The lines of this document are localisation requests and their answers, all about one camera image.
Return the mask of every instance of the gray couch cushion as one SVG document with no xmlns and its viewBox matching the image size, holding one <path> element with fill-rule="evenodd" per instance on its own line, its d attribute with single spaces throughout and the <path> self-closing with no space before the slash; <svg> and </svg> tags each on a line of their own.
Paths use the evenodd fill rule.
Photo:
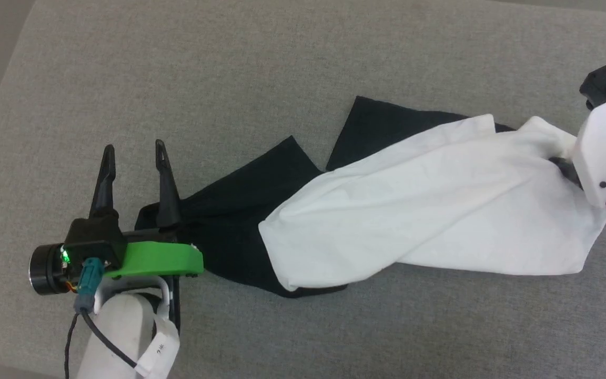
<svg viewBox="0 0 606 379">
<path fill-rule="evenodd" d="M 0 362 L 59 376 L 70 295 L 27 282 L 34 247 L 86 214 L 117 151 L 131 228 L 156 199 L 154 139 L 182 196 L 293 134 L 318 166 L 354 96 L 575 132 L 606 14 L 482 0 L 38 0 L 0 88 Z M 606 230 L 580 274 L 395 265 L 286 300 L 183 280 L 171 377 L 606 377 Z M 72 367 L 87 341 L 79 323 Z"/>
</svg>

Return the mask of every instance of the teal cable connector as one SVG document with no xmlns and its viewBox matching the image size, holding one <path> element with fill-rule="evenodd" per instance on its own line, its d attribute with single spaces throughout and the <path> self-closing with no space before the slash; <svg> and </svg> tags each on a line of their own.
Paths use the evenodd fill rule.
<svg viewBox="0 0 606 379">
<path fill-rule="evenodd" d="M 78 294 L 74 300 L 74 311 L 81 313 L 82 309 L 89 313 L 93 311 L 95 305 L 95 293 L 97 287 L 104 276 L 104 264 L 96 257 L 89 257 L 84 262 L 84 268 L 81 270 L 79 284 L 76 286 Z"/>
</svg>

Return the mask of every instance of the black cloth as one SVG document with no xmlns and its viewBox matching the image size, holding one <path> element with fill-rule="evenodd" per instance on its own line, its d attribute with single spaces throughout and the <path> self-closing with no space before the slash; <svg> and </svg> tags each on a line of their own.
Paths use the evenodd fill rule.
<svg viewBox="0 0 606 379">
<path fill-rule="evenodd" d="M 466 116 L 414 111 L 358 96 L 327 170 L 349 165 L 414 134 L 463 118 Z M 496 129 L 511 130 L 500 124 L 496 124 Z M 322 171 L 289 137 L 243 168 L 183 199 L 180 242 L 197 246 L 211 273 L 277 295 L 301 297 L 343 290 L 346 286 L 285 290 L 277 281 L 258 228 L 277 206 L 320 174 Z M 135 230 L 156 227 L 157 211 L 158 204 L 142 208 Z"/>
</svg>

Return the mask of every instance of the black cable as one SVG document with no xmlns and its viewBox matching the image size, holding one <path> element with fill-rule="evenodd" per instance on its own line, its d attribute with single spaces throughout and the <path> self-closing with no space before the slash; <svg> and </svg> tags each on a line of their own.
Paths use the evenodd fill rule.
<svg viewBox="0 0 606 379">
<path fill-rule="evenodd" d="M 76 326 L 78 318 L 79 314 L 74 314 L 72 325 L 69 326 L 69 333 L 67 333 L 67 345 L 65 345 L 65 379 L 69 379 L 69 344 L 72 343 L 72 333 L 74 333 L 74 327 Z"/>
<path fill-rule="evenodd" d="M 119 350 L 113 343 L 111 343 L 111 341 L 109 341 L 108 338 L 106 338 L 106 336 L 104 336 L 104 334 L 102 334 L 101 331 L 99 331 L 99 329 L 97 329 L 97 326 L 95 325 L 94 322 L 92 322 L 92 319 L 90 318 L 90 315 L 88 314 L 87 310 L 82 308 L 81 316 L 84 317 L 84 321 L 86 321 L 86 324 L 88 325 L 88 328 L 91 329 L 92 333 L 95 334 L 102 343 L 104 343 L 104 346 L 108 347 L 109 350 L 113 351 L 114 354 L 116 354 L 121 360 L 123 360 L 130 367 L 135 368 L 137 363 L 135 363 L 135 361 L 131 360 L 130 357 L 125 355 L 123 353 L 123 351 Z"/>
</svg>

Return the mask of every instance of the white cloth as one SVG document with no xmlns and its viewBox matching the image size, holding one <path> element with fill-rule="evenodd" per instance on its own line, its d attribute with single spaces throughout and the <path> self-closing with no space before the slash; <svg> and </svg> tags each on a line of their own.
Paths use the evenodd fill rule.
<svg viewBox="0 0 606 379">
<path fill-rule="evenodd" d="M 288 290 L 360 281 L 395 262 L 577 273 L 606 223 L 547 159 L 574 136 L 541 118 L 440 125 L 313 179 L 259 224 Z"/>
</svg>

